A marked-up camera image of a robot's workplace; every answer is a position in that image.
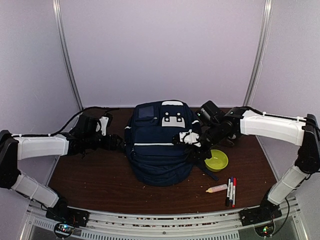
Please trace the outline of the navy blue student backpack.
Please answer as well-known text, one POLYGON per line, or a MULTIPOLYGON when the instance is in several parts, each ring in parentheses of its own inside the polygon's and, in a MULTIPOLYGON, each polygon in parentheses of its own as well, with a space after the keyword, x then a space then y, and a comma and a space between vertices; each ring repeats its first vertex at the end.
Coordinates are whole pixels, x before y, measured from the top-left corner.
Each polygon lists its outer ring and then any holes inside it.
POLYGON ((201 124, 192 109, 180 100, 162 100, 139 104, 124 129, 125 152, 136 178, 156 187, 184 181, 197 166, 213 180, 204 161, 187 162, 186 144, 173 144, 180 132, 202 134, 201 124))

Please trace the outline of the cream glue tube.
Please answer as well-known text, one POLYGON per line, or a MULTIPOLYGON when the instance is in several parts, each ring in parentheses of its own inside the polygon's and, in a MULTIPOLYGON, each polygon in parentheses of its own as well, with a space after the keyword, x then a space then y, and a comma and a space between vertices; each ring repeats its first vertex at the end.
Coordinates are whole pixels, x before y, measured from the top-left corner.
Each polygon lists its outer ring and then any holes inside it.
POLYGON ((227 189, 228 189, 228 185, 227 184, 222 184, 222 185, 209 187, 205 192, 209 193, 209 194, 212 194, 212 193, 224 191, 224 190, 227 190, 227 189))

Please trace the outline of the red marker pen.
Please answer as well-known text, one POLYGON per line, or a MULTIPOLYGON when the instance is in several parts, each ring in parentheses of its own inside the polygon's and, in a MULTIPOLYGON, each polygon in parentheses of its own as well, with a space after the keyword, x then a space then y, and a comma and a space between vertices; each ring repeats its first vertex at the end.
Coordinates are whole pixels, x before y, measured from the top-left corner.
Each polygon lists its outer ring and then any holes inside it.
POLYGON ((236 186, 237 186, 237 179, 236 177, 233 177, 232 181, 232 208, 235 208, 236 205, 236 186))

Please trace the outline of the blue marker pen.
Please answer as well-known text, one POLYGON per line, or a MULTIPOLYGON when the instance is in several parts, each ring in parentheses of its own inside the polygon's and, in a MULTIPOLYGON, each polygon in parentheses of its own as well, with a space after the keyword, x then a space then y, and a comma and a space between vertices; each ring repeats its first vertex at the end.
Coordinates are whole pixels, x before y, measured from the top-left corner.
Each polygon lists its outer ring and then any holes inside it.
POLYGON ((230 191, 229 191, 229 203, 233 204, 233 185, 234 185, 234 177, 230 178, 230 191))

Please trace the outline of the black marker pen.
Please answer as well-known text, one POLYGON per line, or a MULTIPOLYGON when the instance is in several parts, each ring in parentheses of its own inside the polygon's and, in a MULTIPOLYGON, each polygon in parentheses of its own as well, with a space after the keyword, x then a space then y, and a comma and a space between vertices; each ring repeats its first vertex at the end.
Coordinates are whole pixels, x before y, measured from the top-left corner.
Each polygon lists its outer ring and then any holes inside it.
POLYGON ((230 192, 231 192, 231 178, 228 179, 228 184, 227 184, 227 192, 226 192, 226 199, 225 199, 226 207, 228 207, 230 203, 230 192))

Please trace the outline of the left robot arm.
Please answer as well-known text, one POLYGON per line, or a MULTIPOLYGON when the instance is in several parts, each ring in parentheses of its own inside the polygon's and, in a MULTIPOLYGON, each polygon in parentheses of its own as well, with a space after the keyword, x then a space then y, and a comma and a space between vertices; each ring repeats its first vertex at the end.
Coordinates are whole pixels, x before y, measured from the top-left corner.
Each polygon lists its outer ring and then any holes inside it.
POLYGON ((68 132, 39 135, 13 135, 8 130, 0 132, 0 187, 14 190, 32 200, 52 208, 61 222, 72 218, 66 201, 51 188, 37 182, 18 169, 18 161, 47 156, 73 156, 85 154, 86 150, 118 150, 123 140, 107 130, 113 116, 104 113, 92 116, 82 113, 75 126, 68 132))

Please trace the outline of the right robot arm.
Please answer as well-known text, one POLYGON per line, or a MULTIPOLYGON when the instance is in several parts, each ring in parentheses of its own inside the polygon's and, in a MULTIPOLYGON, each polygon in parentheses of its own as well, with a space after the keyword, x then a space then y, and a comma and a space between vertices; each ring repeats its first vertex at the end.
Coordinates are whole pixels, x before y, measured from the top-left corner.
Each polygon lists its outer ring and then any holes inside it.
POLYGON ((268 114, 249 106, 233 107, 223 112, 211 100, 196 112, 196 116, 207 127, 198 134, 189 130, 179 134, 179 140, 195 146, 195 159, 205 159, 210 149, 226 138, 241 135, 266 137, 298 146, 297 159, 282 178, 265 194, 256 209, 259 220, 268 220, 285 198, 302 182, 320 170, 320 129, 314 115, 290 117, 268 114))

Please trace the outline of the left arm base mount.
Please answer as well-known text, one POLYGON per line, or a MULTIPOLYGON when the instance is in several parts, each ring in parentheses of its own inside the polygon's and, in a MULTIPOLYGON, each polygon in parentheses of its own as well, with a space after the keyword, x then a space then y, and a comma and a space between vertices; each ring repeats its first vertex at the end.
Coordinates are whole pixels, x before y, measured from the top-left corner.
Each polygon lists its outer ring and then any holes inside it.
POLYGON ((57 221, 53 233, 59 239, 69 238, 76 228, 86 227, 90 213, 86 210, 75 209, 68 206, 64 197, 60 197, 53 207, 41 205, 46 211, 46 218, 57 221))

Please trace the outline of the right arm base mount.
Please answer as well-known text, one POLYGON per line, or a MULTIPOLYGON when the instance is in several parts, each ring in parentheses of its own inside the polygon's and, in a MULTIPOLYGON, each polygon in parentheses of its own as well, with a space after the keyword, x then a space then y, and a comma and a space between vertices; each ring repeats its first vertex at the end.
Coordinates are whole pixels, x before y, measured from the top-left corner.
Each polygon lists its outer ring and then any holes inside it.
POLYGON ((274 220, 282 216, 279 205, 263 199, 259 206, 244 208, 239 212, 242 226, 254 225, 255 233, 259 237, 271 237, 276 232, 274 220))

